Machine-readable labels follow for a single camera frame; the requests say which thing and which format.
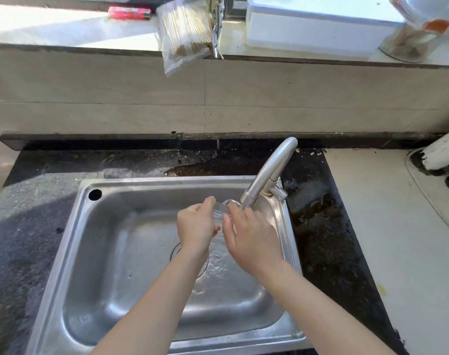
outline sink drain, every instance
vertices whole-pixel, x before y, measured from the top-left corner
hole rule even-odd
[[[170,256],[170,260],[172,260],[173,257],[179,253],[179,251],[180,251],[181,248],[182,248],[182,244],[180,243],[180,244],[178,244],[178,245],[175,247],[175,249],[173,250],[172,255]],[[198,273],[197,279],[204,273],[204,271],[205,271],[206,268],[208,267],[208,260],[209,260],[209,259],[207,258],[207,259],[206,259],[206,262],[205,262],[205,263],[203,264],[203,266],[201,267],[200,272]]]

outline plastic bag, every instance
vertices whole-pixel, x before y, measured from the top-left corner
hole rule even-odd
[[[213,50],[213,29],[207,0],[174,0],[159,6],[165,74]]]

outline sink basin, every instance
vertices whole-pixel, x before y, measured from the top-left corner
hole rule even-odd
[[[254,177],[162,177],[82,182],[27,347],[87,354],[180,251],[177,212],[239,199]],[[284,258],[300,271],[287,205],[259,196]],[[258,354],[309,347],[273,297],[239,268],[218,234],[180,318],[169,354]]]

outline faucet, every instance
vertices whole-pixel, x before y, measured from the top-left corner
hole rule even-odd
[[[275,196],[281,202],[287,198],[287,192],[277,185],[280,174],[297,148],[297,138],[289,137],[272,153],[267,162],[257,173],[248,189],[241,197],[244,207],[252,207],[262,192],[267,197]]]

